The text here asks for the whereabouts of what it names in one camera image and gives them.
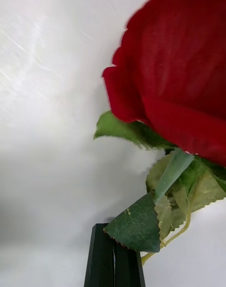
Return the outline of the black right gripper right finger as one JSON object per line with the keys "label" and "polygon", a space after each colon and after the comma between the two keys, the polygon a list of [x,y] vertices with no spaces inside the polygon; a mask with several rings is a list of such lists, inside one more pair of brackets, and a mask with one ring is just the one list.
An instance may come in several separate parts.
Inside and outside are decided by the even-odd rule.
{"label": "black right gripper right finger", "polygon": [[115,286],[145,287],[145,278],[139,252],[119,243],[114,245]]}

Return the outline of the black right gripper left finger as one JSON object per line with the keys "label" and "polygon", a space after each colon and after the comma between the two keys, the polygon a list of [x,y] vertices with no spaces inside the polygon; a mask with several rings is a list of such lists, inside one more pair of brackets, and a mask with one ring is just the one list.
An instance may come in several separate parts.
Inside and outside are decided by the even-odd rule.
{"label": "black right gripper left finger", "polygon": [[92,228],[85,287],[114,286],[113,240],[104,232],[107,225],[107,223],[97,223]]}

